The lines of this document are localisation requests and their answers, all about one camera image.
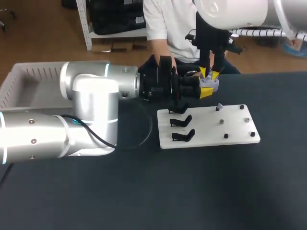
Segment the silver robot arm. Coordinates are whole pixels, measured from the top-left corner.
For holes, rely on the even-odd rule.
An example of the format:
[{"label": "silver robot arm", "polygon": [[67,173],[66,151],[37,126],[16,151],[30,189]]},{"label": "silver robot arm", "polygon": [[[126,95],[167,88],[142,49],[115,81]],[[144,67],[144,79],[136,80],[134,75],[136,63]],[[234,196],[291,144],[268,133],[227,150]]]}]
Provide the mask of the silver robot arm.
[{"label": "silver robot arm", "polygon": [[[99,137],[117,144],[118,100],[139,95],[137,67],[98,62],[68,62],[60,89],[73,101],[73,113]],[[17,161],[101,156],[114,151],[80,123],[59,115],[0,112],[0,164]]]}]

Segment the metal shelf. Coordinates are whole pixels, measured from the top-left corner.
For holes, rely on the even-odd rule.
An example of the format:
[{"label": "metal shelf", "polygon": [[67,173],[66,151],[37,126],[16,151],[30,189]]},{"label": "metal shelf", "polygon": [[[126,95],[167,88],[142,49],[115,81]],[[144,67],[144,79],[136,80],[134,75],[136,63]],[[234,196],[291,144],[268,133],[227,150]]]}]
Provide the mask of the metal shelf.
[{"label": "metal shelf", "polygon": [[122,32],[118,34],[97,35],[92,31],[91,27],[87,23],[86,16],[86,3],[85,0],[76,0],[78,6],[79,17],[83,30],[83,35],[86,43],[87,50],[92,50],[93,38],[112,38],[112,37],[146,37],[146,28]]}]

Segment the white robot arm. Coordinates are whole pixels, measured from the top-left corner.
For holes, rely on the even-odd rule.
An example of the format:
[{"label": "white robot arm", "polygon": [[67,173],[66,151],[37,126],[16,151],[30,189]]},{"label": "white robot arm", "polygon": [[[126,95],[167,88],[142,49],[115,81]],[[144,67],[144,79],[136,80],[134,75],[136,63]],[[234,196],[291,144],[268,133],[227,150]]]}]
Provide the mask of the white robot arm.
[{"label": "white robot arm", "polygon": [[[307,41],[305,0],[194,0],[194,3],[204,21],[217,29],[235,32],[251,26],[271,27],[282,29],[282,36],[292,40],[297,37]],[[241,35],[259,36],[252,31],[247,33],[244,30]]]}]

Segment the black clip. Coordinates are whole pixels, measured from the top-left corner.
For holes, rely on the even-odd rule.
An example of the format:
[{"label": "black clip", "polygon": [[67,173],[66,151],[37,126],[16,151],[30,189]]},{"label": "black clip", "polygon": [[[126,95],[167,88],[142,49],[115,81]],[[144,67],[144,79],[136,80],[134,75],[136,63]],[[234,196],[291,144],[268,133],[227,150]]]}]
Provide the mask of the black clip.
[{"label": "black clip", "polygon": [[171,127],[187,127],[192,120],[192,115],[189,115],[185,121],[180,121],[177,119],[169,119]]},{"label": "black clip", "polygon": [[189,142],[193,138],[194,135],[195,135],[195,129],[192,129],[187,135],[183,135],[179,133],[172,133],[172,138],[173,138],[173,141]]},{"label": "black clip", "polygon": [[184,114],[186,112],[186,110],[188,109],[189,104],[185,103],[183,107],[179,108],[179,107],[170,107],[168,109],[170,114]]}]

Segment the white t-shirt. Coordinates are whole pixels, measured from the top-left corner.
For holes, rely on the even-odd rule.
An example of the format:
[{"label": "white t-shirt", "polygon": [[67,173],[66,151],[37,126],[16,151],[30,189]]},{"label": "white t-shirt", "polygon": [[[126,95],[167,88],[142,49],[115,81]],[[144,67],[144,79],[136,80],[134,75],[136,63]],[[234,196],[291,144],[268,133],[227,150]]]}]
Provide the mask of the white t-shirt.
[{"label": "white t-shirt", "polygon": [[185,40],[196,28],[197,9],[192,0],[143,0],[143,9],[147,40],[167,39],[175,58],[186,63],[199,60],[199,50]]}]

